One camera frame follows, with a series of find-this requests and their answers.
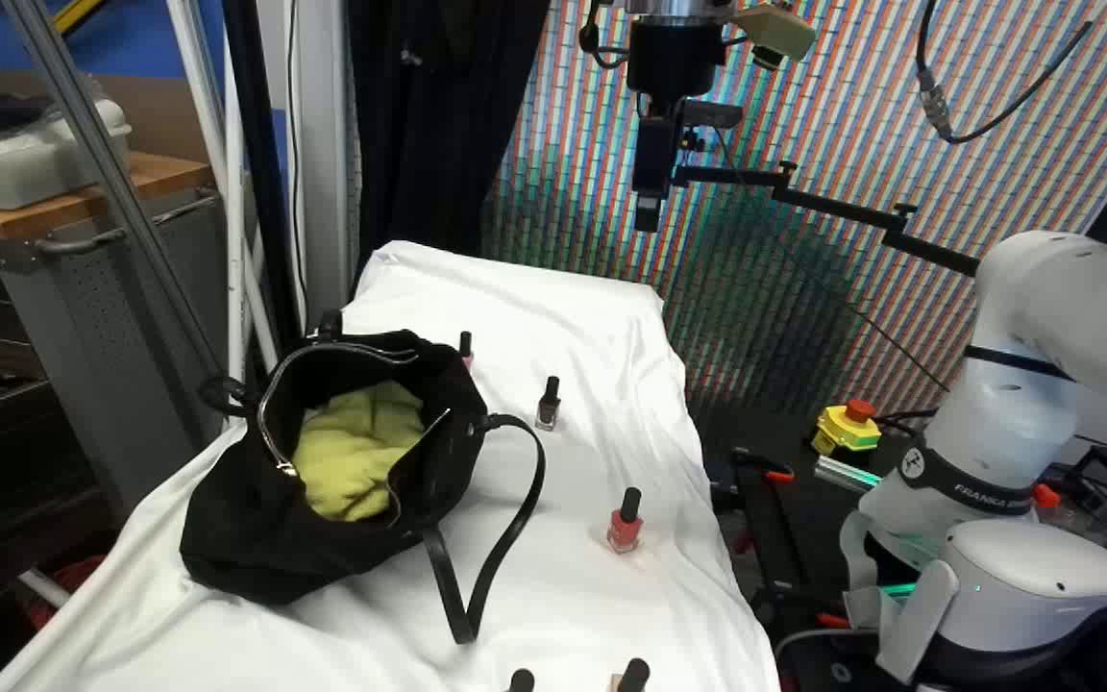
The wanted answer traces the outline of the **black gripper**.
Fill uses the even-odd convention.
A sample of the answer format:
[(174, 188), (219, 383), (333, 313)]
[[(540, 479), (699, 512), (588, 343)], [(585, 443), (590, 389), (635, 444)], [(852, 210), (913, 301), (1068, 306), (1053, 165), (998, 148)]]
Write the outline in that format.
[(653, 99), (699, 97), (721, 65), (725, 0), (635, 0), (625, 85)]

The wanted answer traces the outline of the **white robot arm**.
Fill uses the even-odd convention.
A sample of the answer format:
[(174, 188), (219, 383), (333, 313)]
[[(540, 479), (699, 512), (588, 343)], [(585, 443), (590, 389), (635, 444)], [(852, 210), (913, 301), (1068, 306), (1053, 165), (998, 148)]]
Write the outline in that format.
[(1023, 231), (985, 258), (971, 334), (925, 431), (838, 530), (852, 629), (900, 685), (1039, 677), (1107, 636), (1107, 547), (1050, 527), (1032, 483), (1107, 395), (1107, 243)]

